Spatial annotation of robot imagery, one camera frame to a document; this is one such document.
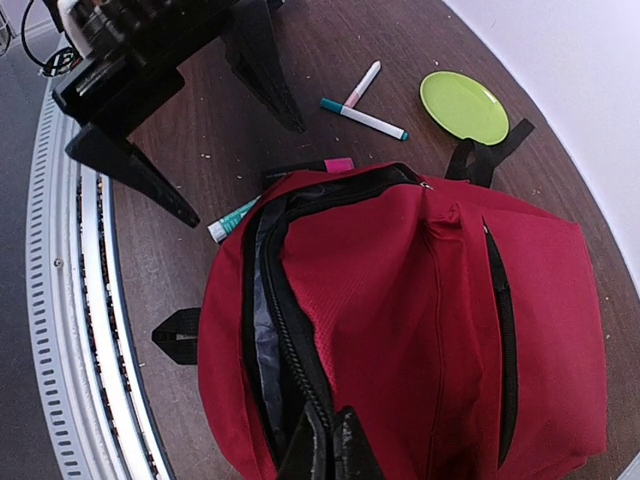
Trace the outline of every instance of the metal rail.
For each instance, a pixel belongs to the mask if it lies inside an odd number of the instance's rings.
[[[146,402],[121,287],[111,182],[64,153],[77,124],[48,85],[27,208],[31,344],[63,478],[174,479]]]

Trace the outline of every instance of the white wall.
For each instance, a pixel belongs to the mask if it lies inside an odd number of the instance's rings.
[[[640,290],[640,1],[445,2],[546,116]]]
[[[2,11],[6,14],[9,24],[16,34],[20,33],[22,15],[27,7],[27,0],[0,0]],[[42,0],[35,0],[29,17],[27,18],[27,32],[40,32],[45,28],[52,28],[53,20],[49,15],[49,10],[44,6]]]

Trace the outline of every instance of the teal marker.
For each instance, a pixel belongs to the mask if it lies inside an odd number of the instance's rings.
[[[395,127],[390,123],[383,122],[382,120],[372,117],[371,115],[367,115],[366,113],[349,108],[346,105],[329,100],[328,98],[323,98],[320,102],[320,106],[325,110],[350,118],[351,120],[367,125],[368,127],[374,128],[382,133],[391,135],[403,142],[409,139],[409,134],[401,128]]]
[[[226,215],[217,222],[209,225],[209,233],[211,233],[211,236],[216,243],[222,243],[225,238],[231,235],[231,232],[233,232],[233,230],[240,224],[245,215],[249,213],[249,210],[251,210],[259,199],[260,196],[257,196],[249,203],[244,204],[229,215]]]

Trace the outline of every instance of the lime green plate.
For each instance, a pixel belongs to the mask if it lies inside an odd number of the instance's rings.
[[[509,133],[509,119],[498,99],[484,86],[455,72],[435,72],[420,85],[429,115],[458,138],[495,145]]]

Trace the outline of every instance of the red fabric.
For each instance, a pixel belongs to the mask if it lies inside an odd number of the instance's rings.
[[[362,173],[300,172],[262,199]],[[577,225],[462,182],[425,178],[291,224],[281,258],[336,410],[355,408],[388,479],[558,479],[604,451],[604,346]],[[199,378],[222,452],[273,479],[243,371],[241,240],[221,248],[202,310]],[[502,351],[483,223],[511,286],[519,411],[498,469]]]

